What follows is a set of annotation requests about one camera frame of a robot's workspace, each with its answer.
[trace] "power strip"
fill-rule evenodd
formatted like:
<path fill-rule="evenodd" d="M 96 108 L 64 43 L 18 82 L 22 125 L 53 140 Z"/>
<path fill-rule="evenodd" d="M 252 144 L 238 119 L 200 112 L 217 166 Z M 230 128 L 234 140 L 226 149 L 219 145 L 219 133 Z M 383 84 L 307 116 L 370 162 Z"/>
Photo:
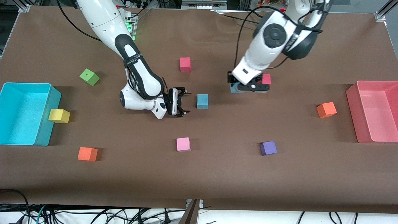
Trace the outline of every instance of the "power strip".
<path fill-rule="evenodd" d="M 129 33 L 133 37 L 133 40 L 135 40 L 135 36 L 137 34 L 137 23 L 138 23 L 138 15 L 137 15 L 137 13 L 131 13 L 129 11 L 126 11 L 126 15 L 125 15 L 124 19 L 126 21 L 127 30 L 129 31 Z"/>

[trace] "plastic container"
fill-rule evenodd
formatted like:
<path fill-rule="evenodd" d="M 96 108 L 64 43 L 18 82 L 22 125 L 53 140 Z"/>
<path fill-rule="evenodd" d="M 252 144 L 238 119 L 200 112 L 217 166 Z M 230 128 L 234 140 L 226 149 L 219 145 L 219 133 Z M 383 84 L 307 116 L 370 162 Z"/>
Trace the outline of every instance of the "plastic container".
<path fill-rule="evenodd" d="M 0 92 L 0 145 L 40 145 L 50 142 L 61 93 L 49 83 L 5 83 Z"/>
<path fill-rule="evenodd" d="M 359 143 L 398 143 L 398 81 L 357 81 L 346 94 Z"/>

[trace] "cube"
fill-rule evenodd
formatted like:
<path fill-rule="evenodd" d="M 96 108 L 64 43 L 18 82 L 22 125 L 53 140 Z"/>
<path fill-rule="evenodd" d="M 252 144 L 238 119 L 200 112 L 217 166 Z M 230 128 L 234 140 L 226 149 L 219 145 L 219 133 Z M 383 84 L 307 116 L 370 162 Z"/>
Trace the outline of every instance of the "cube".
<path fill-rule="evenodd" d="M 81 161 L 91 161 L 95 162 L 97 160 L 98 149 L 80 147 L 79 155 L 77 158 Z"/>
<path fill-rule="evenodd" d="M 191 151 L 191 145 L 189 144 L 189 138 L 178 138 L 177 139 L 177 151 Z"/>
<path fill-rule="evenodd" d="M 181 57 L 179 58 L 179 69 L 181 72 L 190 72 L 191 69 L 191 58 L 190 57 Z"/>
<path fill-rule="evenodd" d="M 263 77 L 261 79 L 261 84 L 271 85 L 271 75 L 270 74 L 263 74 Z"/>
<path fill-rule="evenodd" d="M 336 107 L 334 107 L 333 102 L 323 103 L 319 105 L 317 108 L 318 115 L 320 118 L 327 118 L 337 113 Z"/>
<path fill-rule="evenodd" d="M 208 109 L 209 108 L 209 95 L 207 94 L 198 94 L 198 102 L 197 106 L 198 109 Z"/>
<path fill-rule="evenodd" d="M 277 153 L 274 141 L 263 142 L 260 145 L 261 155 L 272 155 Z"/>
<path fill-rule="evenodd" d="M 238 91 L 238 85 L 239 83 L 234 83 L 232 86 L 229 86 L 229 90 L 231 93 L 242 93 Z"/>
<path fill-rule="evenodd" d="M 62 109 L 51 109 L 49 120 L 54 123 L 67 124 L 69 123 L 70 113 Z"/>
<path fill-rule="evenodd" d="M 99 80 L 99 77 L 88 69 L 85 69 L 83 71 L 83 73 L 80 75 L 80 78 L 82 78 L 86 83 L 90 84 L 91 86 L 95 85 Z"/>

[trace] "white floor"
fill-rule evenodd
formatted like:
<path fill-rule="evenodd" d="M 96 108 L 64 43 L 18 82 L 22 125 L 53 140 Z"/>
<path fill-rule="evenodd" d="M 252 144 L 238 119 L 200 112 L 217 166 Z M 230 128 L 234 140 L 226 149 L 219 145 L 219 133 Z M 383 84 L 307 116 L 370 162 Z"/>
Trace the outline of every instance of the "white floor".
<path fill-rule="evenodd" d="M 100 212 L 101 210 L 73 210 L 73 212 Z M 119 209 L 111 210 L 111 212 L 118 212 Z M 162 213 L 162 208 L 151 209 L 143 215 L 149 217 L 154 214 Z M 126 210 L 128 217 L 133 217 L 138 209 Z M 208 224 L 214 222 L 215 224 L 297 224 L 301 212 L 273 212 L 273 211 L 234 211 L 234 210 L 201 210 L 198 224 Z M 20 212 L 0 212 L 0 224 L 15 223 L 21 217 Z M 175 220 L 181 218 L 183 212 L 169 213 L 169 218 Z M 354 213 L 339 212 L 342 224 L 353 224 Z M 65 224 L 89 224 L 96 215 L 87 214 L 58 214 L 57 217 Z M 335 221 L 338 223 L 337 217 L 333 215 Z M 94 224 L 105 223 L 106 215 L 100 216 Z M 115 218 L 109 224 L 123 224 L 122 219 Z M 158 219 L 150 219 L 148 224 L 159 223 Z M 306 212 L 301 220 L 301 224 L 333 224 L 329 218 L 328 212 Z M 398 214 L 371 214 L 360 213 L 358 215 L 357 224 L 397 224 Z"/>

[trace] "red plastic bin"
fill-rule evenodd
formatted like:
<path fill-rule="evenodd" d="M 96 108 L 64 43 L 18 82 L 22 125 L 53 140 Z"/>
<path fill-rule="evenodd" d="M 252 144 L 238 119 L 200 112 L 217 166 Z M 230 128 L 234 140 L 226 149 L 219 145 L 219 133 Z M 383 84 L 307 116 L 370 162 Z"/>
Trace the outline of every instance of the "red plastic bin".
<path fill-rule="evenodd" d="M 359 143 L 398 143 L 398 81 L 357 81 L 346 94 Z"/>

